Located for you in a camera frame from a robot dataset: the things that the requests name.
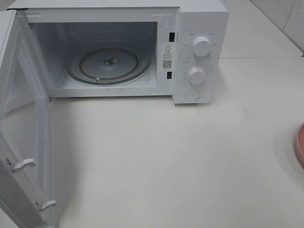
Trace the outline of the round white door button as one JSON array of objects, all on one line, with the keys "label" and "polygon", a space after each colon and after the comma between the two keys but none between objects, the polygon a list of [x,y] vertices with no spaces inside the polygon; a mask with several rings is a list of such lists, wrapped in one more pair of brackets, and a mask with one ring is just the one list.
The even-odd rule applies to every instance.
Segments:
[{"label": "round white door button", "polygon": [[198,100],[200,97],[200,91],[197,89],[191,89],[186,92],[186,98],[188,100]]}]

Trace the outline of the white timer knob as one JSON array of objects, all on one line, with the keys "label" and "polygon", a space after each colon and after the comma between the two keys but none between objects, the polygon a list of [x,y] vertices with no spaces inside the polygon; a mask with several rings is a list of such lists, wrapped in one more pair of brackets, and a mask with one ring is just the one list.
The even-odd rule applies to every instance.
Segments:
[{"label": "white timer knob", "polygon": [[200,85],[206,80],[206,72],[203,68],[193,67],[188,72],[188,78],[192,85]]}]

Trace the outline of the white microwave door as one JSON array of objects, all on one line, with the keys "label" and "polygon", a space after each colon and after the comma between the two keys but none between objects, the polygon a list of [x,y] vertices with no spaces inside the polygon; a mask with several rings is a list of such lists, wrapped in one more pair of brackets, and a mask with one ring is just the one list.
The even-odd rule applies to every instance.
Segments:
[{"label": "white microwave door", "polygon": [[49,97],[24,12],[0,13],[0,207],[20,228],[52,228]]}]

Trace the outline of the pink round plate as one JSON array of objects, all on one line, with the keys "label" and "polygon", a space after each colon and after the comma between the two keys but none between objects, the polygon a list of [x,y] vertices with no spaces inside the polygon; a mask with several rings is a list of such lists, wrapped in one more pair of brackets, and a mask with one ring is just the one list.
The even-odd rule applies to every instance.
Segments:
[{"label": "pink round plate", "polygon": [[295,136],[294,152],[299,164],[303,169],[304,168],[304,125],[303,124],[297,130]]}]

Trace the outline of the white warning label sticker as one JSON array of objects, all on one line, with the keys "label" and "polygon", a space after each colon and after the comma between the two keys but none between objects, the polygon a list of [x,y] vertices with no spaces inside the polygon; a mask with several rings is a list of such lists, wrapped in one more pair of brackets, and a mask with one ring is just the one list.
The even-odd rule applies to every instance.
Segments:
[{"label": "white warning label sticker", "polygon": [[162,43],[161,67],[163,70],[173,70],[176,57],[175,42]]}]

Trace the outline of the glass microwave turntable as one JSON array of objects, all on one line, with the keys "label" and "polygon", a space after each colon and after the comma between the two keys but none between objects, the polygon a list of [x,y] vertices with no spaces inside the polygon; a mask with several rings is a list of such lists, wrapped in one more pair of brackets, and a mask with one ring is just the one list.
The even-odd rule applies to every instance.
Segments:
[{"label": "glass microwave turntable", "polygon": [[102,40],[70,48],[65,70],[75,80],[96,86],[122,84],[141,77],[149,68],[153,50],[126,40]]}]

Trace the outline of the white microwave oven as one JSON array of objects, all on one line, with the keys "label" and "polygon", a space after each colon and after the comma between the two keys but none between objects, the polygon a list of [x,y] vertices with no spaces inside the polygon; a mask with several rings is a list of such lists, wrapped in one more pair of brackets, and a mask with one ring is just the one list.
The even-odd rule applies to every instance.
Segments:
[{"label": "white microwave oven", "polygon": [[[229,13],[219,0],[16,0],[4,11],[25,13],[37,40],[49,98],[171,96],[175,104],[204,104],[211,99]],[[194,55],[193,40],[206,35],[211,52]],[[139,78],[116,85],[91,85],[65,70],[67,52],[102,40],[143,43],[153,50],[148,70]],[[175,42],[173,70],[161,68],[162,43]],[[206,80],[189,82],[188,72],[203,68]],[[198,100],[186,92],[200,91]]]}]

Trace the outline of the white upper power knob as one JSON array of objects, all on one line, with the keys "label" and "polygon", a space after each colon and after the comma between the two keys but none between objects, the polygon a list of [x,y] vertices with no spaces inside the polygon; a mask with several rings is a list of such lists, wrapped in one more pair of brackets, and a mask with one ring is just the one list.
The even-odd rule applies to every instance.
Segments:
[{"label": "white upper power knob", "polygon": [[194,55],[204,57],[211,52],[211,40],[206,35],[197,36],[192,42]]}]

